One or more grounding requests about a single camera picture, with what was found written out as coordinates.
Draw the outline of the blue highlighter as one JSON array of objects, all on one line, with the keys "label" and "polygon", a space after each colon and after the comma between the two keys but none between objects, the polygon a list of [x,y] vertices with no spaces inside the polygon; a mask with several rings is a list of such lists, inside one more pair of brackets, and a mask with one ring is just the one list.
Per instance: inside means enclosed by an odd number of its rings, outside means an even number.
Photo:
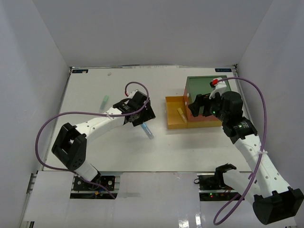
[{"label": "blue highlighter", "polygon": [[145,133],[147,134],[149,139],[153,139],[154,135],[152,134],[151,130],[149,129],[149,127],[147,126],[147,124],[143,123],[141,125],[142,129],[145,131]]}]

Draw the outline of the green highlighter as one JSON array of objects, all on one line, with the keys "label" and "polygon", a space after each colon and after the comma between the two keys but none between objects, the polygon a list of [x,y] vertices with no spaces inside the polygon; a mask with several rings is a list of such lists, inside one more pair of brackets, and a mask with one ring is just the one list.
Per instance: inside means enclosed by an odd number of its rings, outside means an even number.
[{"label": "green highlighter", "polygon": [[104,111],[104,109],[105,109],[105,107],[107,105],[108,100],[109,100],[109,96],[105,95],[104,98],[103,98],[103,100],[102,100],[102,103],[100,105],[99,112],[103,112]]}]

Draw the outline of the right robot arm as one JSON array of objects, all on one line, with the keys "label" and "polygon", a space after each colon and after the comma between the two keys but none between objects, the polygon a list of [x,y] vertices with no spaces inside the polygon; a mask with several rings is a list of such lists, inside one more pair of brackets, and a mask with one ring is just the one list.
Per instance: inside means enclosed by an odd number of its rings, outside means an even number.
[{"label": "right robot arm", "polygon": [[194,116],[198,116],[202,108],[202,116],[218,118],[225,135],[241,152],[252,171],[250,178],[244,178],[232,164],[219,166],[215,172],[215,185],[222,190],[229,186],[246,194],[245,200],[252,205],[254,214],[264,225],[295,216],[304,194],[284,180],[262,149],[256,128],[243,116],[241,95],[232,91],[199,94],[188,107]]}]

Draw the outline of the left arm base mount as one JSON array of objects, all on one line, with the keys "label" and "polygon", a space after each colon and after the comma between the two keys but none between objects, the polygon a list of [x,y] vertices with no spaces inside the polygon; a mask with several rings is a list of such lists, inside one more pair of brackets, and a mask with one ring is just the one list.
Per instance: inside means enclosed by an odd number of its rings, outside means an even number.
[{"label": "left arm base mount", "polygon": [[[103,185],[115,197],[117,196],[117,194],[114,193],[115,176],[101,176],[97,183]],[[89,184],[78,176],[74,177],[70,196],[73,199],[113,199],[104,188]]]}]

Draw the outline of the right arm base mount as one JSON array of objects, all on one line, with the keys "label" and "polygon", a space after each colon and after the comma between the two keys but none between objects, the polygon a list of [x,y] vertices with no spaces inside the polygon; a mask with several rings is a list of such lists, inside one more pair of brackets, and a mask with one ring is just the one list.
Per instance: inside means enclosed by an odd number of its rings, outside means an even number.
[{"label": "right arm base mount", "polygon": [[214,173],[200,174],[193,181],[199,186],[200,201],[229,201],[237,195],[233,188],[224,183],[223,174],[235,170],[232,164],[218,166]]}]

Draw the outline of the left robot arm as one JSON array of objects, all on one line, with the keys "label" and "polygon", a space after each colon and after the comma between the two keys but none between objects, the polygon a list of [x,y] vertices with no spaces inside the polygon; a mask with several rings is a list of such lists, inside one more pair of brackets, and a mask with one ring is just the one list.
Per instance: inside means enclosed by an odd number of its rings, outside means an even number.
[{"label": "left robot arm", "polygon": [[51,149],[69,171],[84,179],[84,184],[91,190],[99,187],[101,174],[86,159],[88,143],[116,127],[127,123],[136,127],[155,118],[147,95],[138,90],[131,92],[104,114],[80,124],[64,124]]}]

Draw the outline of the yellow bottom drawer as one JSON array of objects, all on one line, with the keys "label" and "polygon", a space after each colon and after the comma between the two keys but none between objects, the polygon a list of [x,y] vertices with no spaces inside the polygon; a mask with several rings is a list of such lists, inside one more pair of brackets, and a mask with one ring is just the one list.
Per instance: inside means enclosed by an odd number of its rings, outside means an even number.
[{"label": "yellow bottom drawer", "polygon": [[185,101],[183,96],[167,96],[165,97],[166,113],[167,113],[167,129],[186,129],[188,128],[188,119],[184,121],[179,109],[182,110],[186,117]]}]

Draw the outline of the yellow highlighter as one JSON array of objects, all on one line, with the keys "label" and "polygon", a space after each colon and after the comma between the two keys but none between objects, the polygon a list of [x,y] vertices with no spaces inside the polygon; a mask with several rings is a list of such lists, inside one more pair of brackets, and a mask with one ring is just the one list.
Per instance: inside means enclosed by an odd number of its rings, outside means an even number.
[{"label": "yellow highlighter", "polygon": [[187,123],[188,120],[187,120],[187,117],[186,117],[186,115],[184,114],[183,110],[182,110],[181,108],[178,108],[177,110],[178,110],[178,113],[179,113],[180,117],[182,118],[183,122],[184,122],[184,123]]}]

